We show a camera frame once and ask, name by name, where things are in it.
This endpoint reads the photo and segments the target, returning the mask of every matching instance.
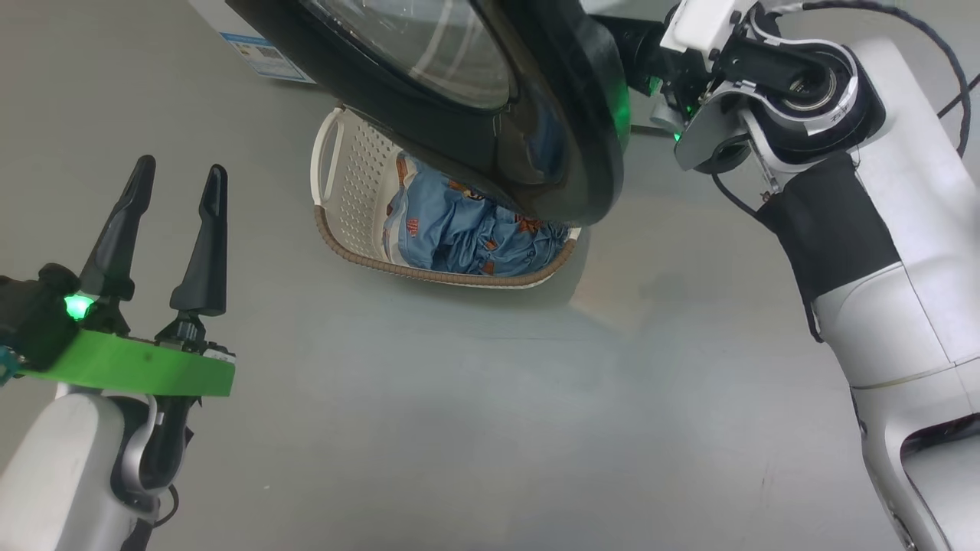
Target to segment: brown basket rim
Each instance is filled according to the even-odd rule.
[[[365,268],[371,268],[374,270],[387,272],[389,274],[394,274],[396,276],[412,277],[414,279],[424,279],[426,281],[435,281],[439,283],[451,283],[454,285],[472,285],[481,287],[525,287],[540,283],[548,277],[553,276],[559,268],[564,266],[564,263],[568,261],[569,257],[571,257],[571,252],[575,248],[576,241],[575,239],[567,240],[564,243],[562,250],[559,251],[558,256],[555,257],[555,259],[551,261],[548,266],[535,272],[534,274],[519,275],[517,277],[446,274],[442,272],[430,272],[428,270],[420,270],[418,268],[398,266],[397,264],[374,260],[373,258],[368,258],[366,256],[353,253],[341,245],[340,242],[337,241],[337,238],[333,236],[333,232],[330,231],[330,226],[326,222],[326,209],[324,209],[321,205],[314,205],[314,218],[317,221],[319,235],[323,238],[323,241],[330,247],[331,250],[333,250],[333,252],[337,253],[341,258],[348,262],[364,266]]]

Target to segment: washing machine door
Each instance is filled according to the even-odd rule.
[[[226,2],[429,166],[542,220],[613,205],[629,98],[578,0]]]

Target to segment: black cable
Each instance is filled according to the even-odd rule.
[[[159,528],[160,526],[165,525],[167,523],[167,521],[169,521],[170,519],[173,518],[173,515],[176,515],[176,513],[177,513],[177,507],[180,507],[180,497],[177,495],[177,488],[176,488],[176,486],[174,486],[173,484],[171,484],[170,487],[167,488],[167,489],[171,491],[171,497],[173,498],[173,507],[171,508],[171,511],[169,513],[167,513],[167,515],[165,517],[163,517],[162,519],[156,521],[153,524],[153,527],[154,528]]]
[[[963,66],[959,64],[959,59],[956,57],[956,52],[953,48],[947,44],[946,40],[935,31],[929,25],[927,25],[922,20],[915,18],[909,12],[894,8],[892,6],[883,6],[877,2],[871,2],[868,0],[824,0],[818,2],[804,2],[802,9],[804,11],[812,10],[824,10],[828,8],[842,8],[845,10],[864,10],[867,12],[878,12],[880,14],[887,14],[899,18],[900,20],[908,23],[909,25],[918,28],[926,36],[928,36],[933,42],[939,46],[940,50],[946,55],[946,59],[950,61],[950,66],[953,67],[953,72],[956,74],[956,80],[959,81],[959,97],[958,100],[963,104],[963,120],[959,125],[959,146],[956,152],[960,157],[966,152],[966,143],[970,137],[970,119],[973,115],[973,108],[970,103],[970,86],[966,81],[966,73],[963,71]]]
[[[973,78],[973,80],[970,81],[970,91],[971,92],[973,91],[973,88],[976,88],[977,87],[977,84],[978,83],[980,83],[980,75],[975,76]],[[950,113],[950,111],[953,110],[954,107],[956,107],[957,105],[959,105],[959,102],[960,101],[962,101],[962,96],[957,96],[953,101],[951,101],[950,103],[946,104],[946,107],[944,107],[943,109],[940,109],[939,110],[939,113],[936,114],[936,117],[939,117],[940,119],[942,117],[945,117],[946,115],[948,115]]]
[[[718,172],[714,169],[714,167],[716,167],[718,164],[718,156],[721,154],[721,151],[723,149],[746,141],[749,141],[749,135],[740,134],[724,140],[723,142],[719,143],[717,147],[714,148],[714,153],[711,153],[711,161],[710,161],[711,179],[714,180],[714,185],[717,186],[718,191],[720,191],[722,195],[727,197],[728,200],[731,201],[736,207],[742,209],[742,212],[758,220],[759,215],[756,213],[756,211],[752,210],[752,207],[746,205],[741,199],[736,197],[734,193],[728,191],[728,188],[725,187],[725,184],[721,182],[721,178],[718,177]]]

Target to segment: blue clothing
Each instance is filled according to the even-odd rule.
[[[411,162],[416,173],[403,180],[388,205],[384,245],[389,258],[397,235],[398,253],[409,266],[509,277],[545,268],[562,250],[566,225],[530,220],[499,207],[405,153],[398,161]]]

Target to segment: gray floor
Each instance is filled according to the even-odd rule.
[[[905,4],[980,70],[970,0]],[[954,94],[901,24],[805,17],[787,32],[894,36],[935,105]],[[669,143],[634,137],[622,199],[553,281],[460,290],[327,250],[307,166],[331,98],[255,76],[182,1],[14,0],[0,51],[3,274],[80,269],[152,153],[125,307],[152,335],[206,170],[230,175],[229,308],[208,329],[238,377],[193,412],[180,512],[152,550],[898,548],[775,239],[677,170]],[[0,462],[52,391],[2,390]]]

